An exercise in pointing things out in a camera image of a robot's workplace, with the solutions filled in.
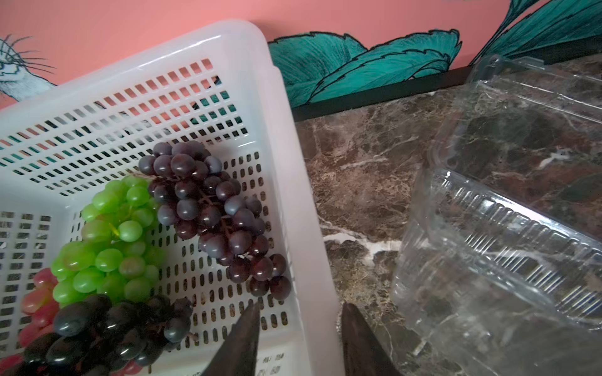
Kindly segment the clear plastic clamshell container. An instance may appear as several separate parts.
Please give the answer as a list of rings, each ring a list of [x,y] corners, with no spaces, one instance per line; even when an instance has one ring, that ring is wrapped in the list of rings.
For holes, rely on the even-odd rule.
[[[469,375],[601,373],[601,80],[481,61],[428,151],[392,282]]]

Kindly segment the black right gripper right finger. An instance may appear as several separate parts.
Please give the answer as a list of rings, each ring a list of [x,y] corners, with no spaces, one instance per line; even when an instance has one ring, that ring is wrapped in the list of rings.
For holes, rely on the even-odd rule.
[[[356,305],[345,302],[341,314],[345,375],[401,375]]]

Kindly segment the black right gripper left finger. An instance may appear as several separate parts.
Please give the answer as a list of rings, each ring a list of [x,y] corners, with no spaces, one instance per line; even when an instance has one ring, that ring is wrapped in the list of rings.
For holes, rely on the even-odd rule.
[[[254,376],[260,337],[260,305],[247,307],[202,376]]]

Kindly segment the purple grape bunch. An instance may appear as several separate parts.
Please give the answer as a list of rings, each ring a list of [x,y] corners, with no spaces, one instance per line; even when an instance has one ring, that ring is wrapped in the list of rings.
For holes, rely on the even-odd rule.
[[[286,258],[269,253],[261,200],[242,195],[241,183],[219,158],[199,142],[159,143],[140,158],[138,169],[153,179],[150,195],[158,202],[161,225],[173,227],[182,240],[197,237],[198,249],[255,297],[283,302],[291,295]]]

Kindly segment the black grape bunch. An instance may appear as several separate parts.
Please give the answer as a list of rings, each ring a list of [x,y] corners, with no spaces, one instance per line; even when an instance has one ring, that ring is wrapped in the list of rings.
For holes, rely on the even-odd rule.
[[[191,336],[193,304],[156,295],[112,304],[91,295],[62,308],[52,328],[1,362],[3,375],[135,375]]]

